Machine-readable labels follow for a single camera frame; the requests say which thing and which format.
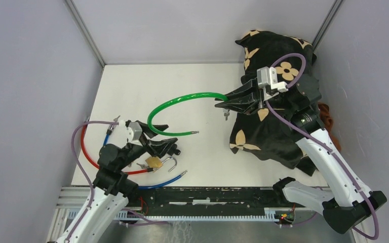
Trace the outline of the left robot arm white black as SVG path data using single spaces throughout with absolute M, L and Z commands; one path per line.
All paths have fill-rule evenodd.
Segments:
M 168 125 L 152 125 L 139 120 L 86 121 L 74 130 L 71 143 L 74 143 L 80 129 L 93 124 L 108 125 L 110 129 L 123 126 L 128 130 L 129 138 L 124 146 L 111 143 L 102 146 L 94 179 L 90 179 L 81 162 L 76 161 L 88 183 L 89 194 L 76 217 L 56 242 L 98 242 L 116 215 L 139 200 L 141 186 L 130 180 L 123 169 L 145 153 L 158 158 L 180 154 L 175 136 L 153 140 L 153 137 L 164 133 Z

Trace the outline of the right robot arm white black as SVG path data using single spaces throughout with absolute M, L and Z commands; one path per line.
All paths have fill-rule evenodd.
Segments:
M 218 96 L 217 107 L 238 113 L 230 137 L 233 152 L 244 150 L 260 160 L 300 167 L 309 175 L 318 170 L 330 188 L 325 192 L 291 177 L 281 179 L 272 193 L 277 206 L 290 202 L 305 206 L 341 234 L 358 230 L 360 223 L 372 218 L 371 239 L 377 239 L 376 211 L 386 203 L 386 196 L 366 185 L 342 157 L 321 120 L 320 98 L 319 82 L 310 76 L 291 87 L 255 78 Z

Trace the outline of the black padlock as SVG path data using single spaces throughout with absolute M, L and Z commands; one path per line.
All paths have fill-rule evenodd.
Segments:
M 181 151 L 178 148 L 170 148 L 167 152 L 165 152 L 163 156 L 169 155 L 169 156 L 174 156 L 174 155 L 180 155 Z

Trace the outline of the green cable lock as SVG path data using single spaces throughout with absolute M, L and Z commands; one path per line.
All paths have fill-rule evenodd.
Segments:
M 173 105 L 176 105 L 176 104 L 179 104 L 182 102 L 186 102 L 189 100 L 203 99 L 203 98 L 214 98 L 214 99 L 218 99 L 220 101 L 228 101 L 228 98 L 224 94 L 215 93 L 215 92 L 200 92 L 200 93 L 193 93 L 193 94 L 187 94 L 187 95 L 183 95 L 180 97 L 176 97 L 174 99 L 171 99 L 169 101 L 162 103 L 161 105 L 159 105 L 158 107 L 153 109 L 147 117 L 147 126 L 155 134 L 169 136 L 169 137 L 181 137 L 181 136 L 189 136 L 189 135 L 198 134 L 199 131 L 189 131 L 189 132 L 179 132 L 179 133 L 160 131 L 158 128 L 155 127 L 155 125 L 153 125 L 152 120 L 159 112 L 163 111 L 166 108 L 169 108 Z

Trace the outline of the silver keys of green lock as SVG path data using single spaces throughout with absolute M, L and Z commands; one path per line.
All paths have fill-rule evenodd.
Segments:
M 229 118 L 229 116 L 230 116 L 230 110 L 229 110 L 229 109 L 226 109 L 226 108 L 223 108 L 222 111 L 223 111 L 224 119 L 225 119 L 226 121 L 228 121 L 228 118 Z

